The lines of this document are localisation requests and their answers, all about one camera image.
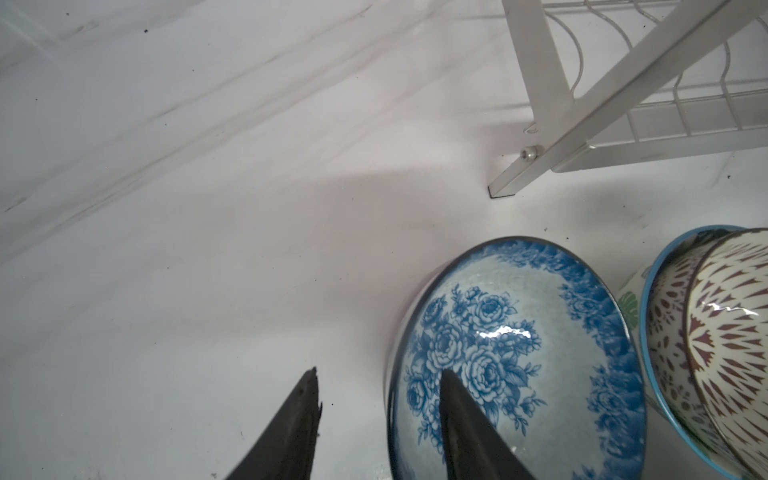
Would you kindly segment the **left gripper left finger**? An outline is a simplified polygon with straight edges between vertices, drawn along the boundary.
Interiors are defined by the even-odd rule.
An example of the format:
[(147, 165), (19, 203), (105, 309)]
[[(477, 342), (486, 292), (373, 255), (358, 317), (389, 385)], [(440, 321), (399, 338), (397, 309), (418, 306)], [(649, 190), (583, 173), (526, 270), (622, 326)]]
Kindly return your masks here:
[(311, 477), (322, 416), (315, 367), (302, 374), (253, 447), (227, 479)]

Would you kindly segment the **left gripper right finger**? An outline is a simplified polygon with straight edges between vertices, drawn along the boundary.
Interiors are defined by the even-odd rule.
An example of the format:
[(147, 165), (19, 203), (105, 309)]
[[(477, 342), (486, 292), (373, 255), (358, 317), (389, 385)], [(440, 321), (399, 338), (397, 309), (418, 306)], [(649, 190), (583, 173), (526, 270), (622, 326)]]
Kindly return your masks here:
[(448, 480), (534, 479), (452, 370), (441, 375), (439, 412)]

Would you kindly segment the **blue floral ceramic bowl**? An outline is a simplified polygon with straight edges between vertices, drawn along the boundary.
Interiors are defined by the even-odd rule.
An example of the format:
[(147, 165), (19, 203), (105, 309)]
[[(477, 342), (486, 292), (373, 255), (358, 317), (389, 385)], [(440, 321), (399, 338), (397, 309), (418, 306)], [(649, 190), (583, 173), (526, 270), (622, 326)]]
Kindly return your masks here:
[(440, 380), (452, 371), (538, 479), (637, 479), (647, 413), (618, 303), (574, 253), (535, 237), (477, 245), (410, 302), (384, 374), (391, 473), (447, 475)]

